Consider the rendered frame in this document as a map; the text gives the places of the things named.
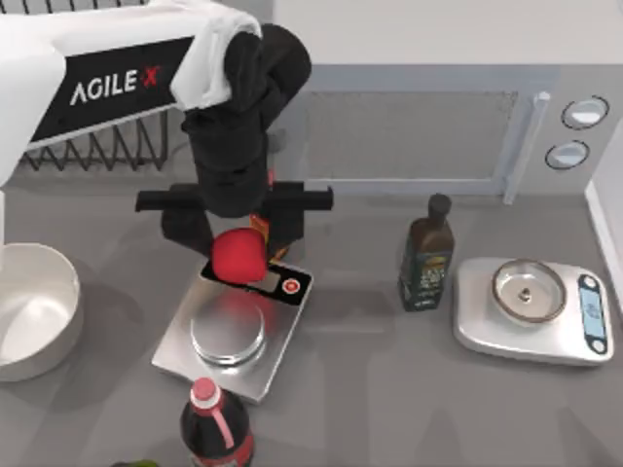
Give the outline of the red apple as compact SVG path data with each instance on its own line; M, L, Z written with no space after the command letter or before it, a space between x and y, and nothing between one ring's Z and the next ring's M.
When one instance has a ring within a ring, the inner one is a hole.
M220 233L212 242L210 262L214 275L222 281L235 284L261 281L268 262L265 239L252 228Z

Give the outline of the square silver kitchen scale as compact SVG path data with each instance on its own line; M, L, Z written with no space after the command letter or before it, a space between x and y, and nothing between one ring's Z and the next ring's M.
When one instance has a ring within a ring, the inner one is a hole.
M313 285L282 262L264 278L229 284L207 263L174 313L152 365L190 382L209 377L254 404L270 390Z

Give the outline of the microwave door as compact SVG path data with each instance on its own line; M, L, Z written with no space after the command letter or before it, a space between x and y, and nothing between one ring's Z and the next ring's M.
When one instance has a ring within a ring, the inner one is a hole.
M516 95L505 92L315 92L307 174L324 179L485 179Z

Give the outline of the dark green oil bottle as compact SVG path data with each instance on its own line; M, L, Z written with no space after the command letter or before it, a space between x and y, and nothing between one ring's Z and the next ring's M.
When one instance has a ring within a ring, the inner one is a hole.
M427 215L414 220L407 233L398 276L398 292L407 312L433 310L441 302L455 250L448 221L451 199L432 195Z

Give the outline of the white bowl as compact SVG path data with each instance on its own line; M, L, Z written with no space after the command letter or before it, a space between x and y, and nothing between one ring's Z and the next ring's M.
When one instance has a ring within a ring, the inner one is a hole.
M33 242L0 248L0 383L57 367L83 324L80 278L65 255Z

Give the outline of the pale microwave oven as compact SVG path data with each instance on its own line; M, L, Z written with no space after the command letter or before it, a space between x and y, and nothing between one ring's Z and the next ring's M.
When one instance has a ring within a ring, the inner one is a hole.
M342 193L503 197L531 98L551 94L518 196L582 193L623 126L623 0L273 0L273 20L311 53L311 79L292 117L299 172ZM485 179L334 179L307 174L306 102L315 92L505 92L517 99L492 176ZM565 107L593 95L609 104L596 126L570 129ZM586 143L570 170L544 157Z

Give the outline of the dark soda bottle red cap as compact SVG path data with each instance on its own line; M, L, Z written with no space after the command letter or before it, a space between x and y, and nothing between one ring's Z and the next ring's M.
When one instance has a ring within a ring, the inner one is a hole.
M191 467L251 467L255 442L246 406L209 377L192 384L180 433Z

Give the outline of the rounded silver kitchen scale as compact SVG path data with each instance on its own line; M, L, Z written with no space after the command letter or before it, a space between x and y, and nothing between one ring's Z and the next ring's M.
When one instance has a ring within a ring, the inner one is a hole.
M560 365L599 366L615 351L601 279L528 259L470 258L457 267L454 335L480 353Z

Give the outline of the microwave knob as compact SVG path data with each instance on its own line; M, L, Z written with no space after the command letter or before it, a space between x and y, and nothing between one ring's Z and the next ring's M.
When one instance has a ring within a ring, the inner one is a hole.
M563 110L561 120L570 129L583 130L598 125L608 112L608 102L601 96L593 95L570 102Z
M582 165L590 156L589 146L578 140L552 146L546 153L544 161L554 170L570 170Z

